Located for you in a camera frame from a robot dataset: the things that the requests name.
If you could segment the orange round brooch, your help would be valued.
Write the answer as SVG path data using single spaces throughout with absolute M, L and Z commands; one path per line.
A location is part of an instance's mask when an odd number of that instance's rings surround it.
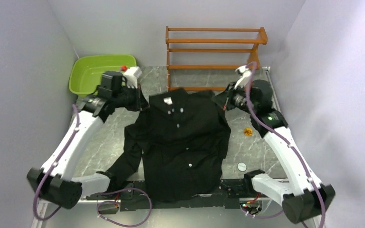
M 243 134 L 244 134 L 245 136 L 252 136 L 252 135 L 253 135 L 253 131 L 252 131 L 252 129 L 251 129 L 251 128 L 245 128 L 245 129 L 243 130 Z

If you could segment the black button shirt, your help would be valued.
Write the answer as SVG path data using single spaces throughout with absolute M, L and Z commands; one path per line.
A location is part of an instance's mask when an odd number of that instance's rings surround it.
M 220 183 L 231 129 L 213 91 L 180 88 L 149 97 L 149 108 L 124 129 L 124 151 L 106 171 L 109 191 L 144 166 L 146 192 L 158 201 L 188 200 Z

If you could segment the white round brooch back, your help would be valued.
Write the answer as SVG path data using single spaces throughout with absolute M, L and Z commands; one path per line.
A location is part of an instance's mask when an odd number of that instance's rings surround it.
M 245 164 L 245 163 L 243 163 L 243 162 L 239 162 L 239 163 L 237 164 L 237 168 L 238 168 L 238 170 L 239 170 L 239 171 L 244 172 L 244 171 L 246 171 L 247 166 L 246 166 L 246 164 Z

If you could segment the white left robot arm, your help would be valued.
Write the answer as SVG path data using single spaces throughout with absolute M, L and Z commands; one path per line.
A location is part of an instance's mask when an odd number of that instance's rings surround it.
M 58 147 L 40 168 L 31 168 L 27 173 L 35 192 L 34 211 L 41 199 L 71 209 L 81 197 L 99 193 L 110 200 L 116 195 L 117 186 L 108 174 L 74 177 L 74 173 L 87 144 L 115 109 L 136 112 L 148 107 L 138 83 L 141 74 L 137 66 L 124 72 L 105 71 L 95 91 L 72 106 L 75 117 Z

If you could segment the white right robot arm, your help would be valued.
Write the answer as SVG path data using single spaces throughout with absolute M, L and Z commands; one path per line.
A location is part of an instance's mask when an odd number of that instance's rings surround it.
M 270 146 L 287 177 L 286 182 L 280 182 L 265 171 L 249 171 L 243 176 L 239 192 L 248 197 L 267 196 L 282 207 L 278 214 L 284 214 L 293 224 L 318 218 L 316 226 L 323 228 L 336 192 L 331 185 L 323 184 L 305 161 L 286 119 L 273 106 L 273 95 L 269 82 L 255 80 L 244 87 L 231 83 L 213 98 L 224 111 L 238 108 L 250 114 L 254 130 Z

